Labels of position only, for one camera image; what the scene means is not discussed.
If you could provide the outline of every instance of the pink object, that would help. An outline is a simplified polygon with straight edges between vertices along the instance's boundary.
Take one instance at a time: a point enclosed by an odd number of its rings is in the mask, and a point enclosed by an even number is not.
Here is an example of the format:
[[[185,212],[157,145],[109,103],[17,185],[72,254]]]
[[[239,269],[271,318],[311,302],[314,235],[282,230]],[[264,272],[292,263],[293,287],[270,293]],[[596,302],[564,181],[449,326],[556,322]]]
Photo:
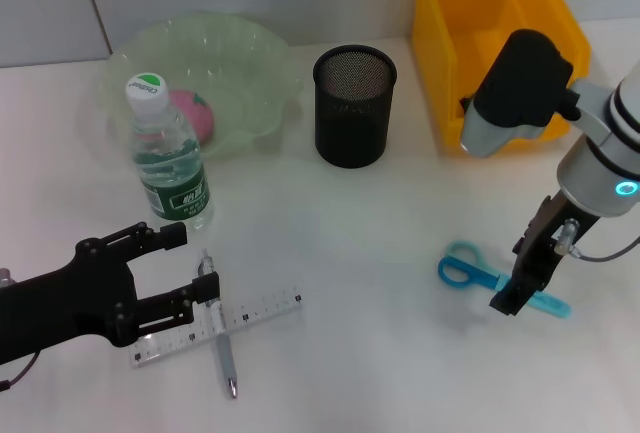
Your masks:
[[[213,137],[213,110],[197,93],[189,90],[171,90],[169,98],[182,111],[196,133],[200,145]]]

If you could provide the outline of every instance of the blue indicator light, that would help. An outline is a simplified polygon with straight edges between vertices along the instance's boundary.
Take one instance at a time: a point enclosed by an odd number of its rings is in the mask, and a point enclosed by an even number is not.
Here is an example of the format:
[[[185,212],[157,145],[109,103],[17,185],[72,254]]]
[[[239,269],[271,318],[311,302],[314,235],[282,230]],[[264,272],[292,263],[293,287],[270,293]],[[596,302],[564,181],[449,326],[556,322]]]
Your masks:
[[[616,185],[616,193],[620,196],[631,196],[638,191],[638,184],[633,181],[622,181]]]

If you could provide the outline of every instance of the green bottle label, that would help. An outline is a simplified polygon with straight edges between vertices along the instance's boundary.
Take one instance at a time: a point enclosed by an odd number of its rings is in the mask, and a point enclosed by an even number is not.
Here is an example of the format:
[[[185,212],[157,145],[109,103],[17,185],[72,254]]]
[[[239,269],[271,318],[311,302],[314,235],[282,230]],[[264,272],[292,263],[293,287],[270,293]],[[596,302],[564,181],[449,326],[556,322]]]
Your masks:
[[[155,214],[166,220],[186,220],[200,213],[209,203],[204,165],[193,178],[178,186],[158,187],[144,181],[142,185]]]

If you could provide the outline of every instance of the table surface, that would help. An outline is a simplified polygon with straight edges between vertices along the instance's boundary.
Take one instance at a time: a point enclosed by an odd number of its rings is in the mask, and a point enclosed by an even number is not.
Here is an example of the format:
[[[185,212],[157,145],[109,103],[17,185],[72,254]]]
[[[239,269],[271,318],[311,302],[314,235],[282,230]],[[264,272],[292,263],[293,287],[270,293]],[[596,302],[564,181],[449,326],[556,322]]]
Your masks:
[[[583,28],[593,77],[614,85],[640,58],[640,20]],[[226,399],[208,346],[132,370],[126,349],[83,337],[44,351],[2,394],[2,431],[638,431],[640,252],[563,261],[547,291],[572,305],[569,320],[530,308],[505,317],[487,306],[489,290],[452,289],[435,271],[459,238],[509,271],[571,140],[484,161],[443,157],[408,43],[368,44],[398,68],[378,162],[347,171],[315,151],[311,67],[329,47],[315,45],[294,48],[306,88],[282,134],[207,163],[215,217],[199,241],[225,301],[292,284],[305,301],[233,335],[239,399]],[[66,264],[83,238],[151,219],[90,106],[102,67],[0,70],[0,266],[17,280]],[[617,251],[640,233],[638,214],[600,222],[582,251]],[[200,246],[133,262],[139,295],[189,282]],[[26,361],[1,366],[0,378]]]

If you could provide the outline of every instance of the yellow storage box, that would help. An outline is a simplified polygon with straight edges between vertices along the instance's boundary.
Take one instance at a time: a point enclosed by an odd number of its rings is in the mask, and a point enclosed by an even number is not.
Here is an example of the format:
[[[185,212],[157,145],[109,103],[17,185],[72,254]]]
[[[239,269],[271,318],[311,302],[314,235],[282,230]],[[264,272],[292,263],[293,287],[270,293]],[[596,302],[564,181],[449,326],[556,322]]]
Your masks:
[[[588,74],[589,43],[564,0],[416,0],[413,51],[446,147],[459,146],[464,117],[460,99],[476,91],[519,28],[551,38],[573,64],[572,81]],[[539,141],[567,131],[569,125],[555,115]]]

